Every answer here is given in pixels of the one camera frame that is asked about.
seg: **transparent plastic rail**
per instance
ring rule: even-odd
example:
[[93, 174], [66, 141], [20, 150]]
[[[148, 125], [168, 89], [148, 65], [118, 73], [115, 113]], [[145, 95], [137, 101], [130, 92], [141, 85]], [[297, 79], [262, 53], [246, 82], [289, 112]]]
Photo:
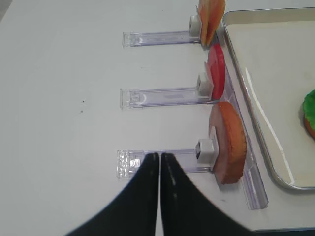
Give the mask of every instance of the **transparent plastic rail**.
[[166, 89], [121, 89], [120, 108], [143, 108], [218, 102], [209, 96], [200, 96], [196, 87]]
[[132, 177], [139, 169], [146, 154], [153, 152], [157, 152], [160, 156], [164, 152], [174, 154], [186, 173], [210, 171], [208, 164], [200, 164], [197, 162], [195, 149], [155, 151], [119, 150], [117, 152], [117, 178]]
[[200, 40], [198, 38], [191, 37], [189, 31], [161, 33], [123, 33], [123, 47], [141, 47], [198, 42], [200, 42]]

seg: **silver baking tray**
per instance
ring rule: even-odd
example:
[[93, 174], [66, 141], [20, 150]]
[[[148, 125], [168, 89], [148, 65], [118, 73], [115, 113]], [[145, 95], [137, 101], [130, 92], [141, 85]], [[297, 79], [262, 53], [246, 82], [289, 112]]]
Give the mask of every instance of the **silver baking tray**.
[[315, 89], [315, 8], [231, 11], [223, 25], [271, 176], [315, 190], [315, 141], [302, 111]]

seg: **toy bread slice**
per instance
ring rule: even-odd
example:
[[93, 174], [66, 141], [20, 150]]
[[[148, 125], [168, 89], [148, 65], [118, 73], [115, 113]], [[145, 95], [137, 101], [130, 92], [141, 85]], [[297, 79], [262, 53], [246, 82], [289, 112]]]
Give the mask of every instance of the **toy bread slice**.
[[201, 45], [205, 46], [206, 39], [207, 39], [208, 22], [209, 22], [209, 0], [199, 0], [198, 14], [202, 23], [200, 41], [201, 41]]
[[315, 139], [315, 89], [304, 98], [303, 113], [305, 128]]
[[229, 102], [219, 102], [210, 114], [209, 131], [216, 128], [219, 155], [214, 174], [221, 184], [236, 183], [243, 175], [247, 144], [241, 119]]
[[209, 0], [206, 45], [209, 46], [225, 11], [225, 0]]

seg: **toy tomato slice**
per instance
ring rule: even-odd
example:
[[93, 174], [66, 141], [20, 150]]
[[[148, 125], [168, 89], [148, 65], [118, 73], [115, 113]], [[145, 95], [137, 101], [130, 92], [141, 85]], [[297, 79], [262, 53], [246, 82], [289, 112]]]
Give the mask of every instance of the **toy tomato slice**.
[[212, 99], [219, 100], [224, 92], [225, 85], [225, 61], [222, 48], [219, 44], [213, 45], [208, 54], [208, 78], [212, 78]]

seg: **white tabletop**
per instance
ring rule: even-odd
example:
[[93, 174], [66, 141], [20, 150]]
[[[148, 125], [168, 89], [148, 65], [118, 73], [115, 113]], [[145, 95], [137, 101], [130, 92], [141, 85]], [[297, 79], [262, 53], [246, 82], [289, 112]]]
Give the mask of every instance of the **white tabletop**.
[[[191, 148], [207, 137], [210, 106], [119, 108], [120, 88], [195, 85], [207, 56], [200, 45], [122, 48], [123, 31], [187, 29], [195, 4], [13, 1], [0, 23], [0, 235], [63, 235], [91, 218], [127, 184], [116, 178], [118, 149]], [[313, 0], [228, 0], [226, 11], [314, 6]], [[248, 210], [242, 190], [220, 191], [211, 174], [189, 177], [250, 229], [315, 226], [315, 194], [278, 188], [252, 143], [266, 209]]]

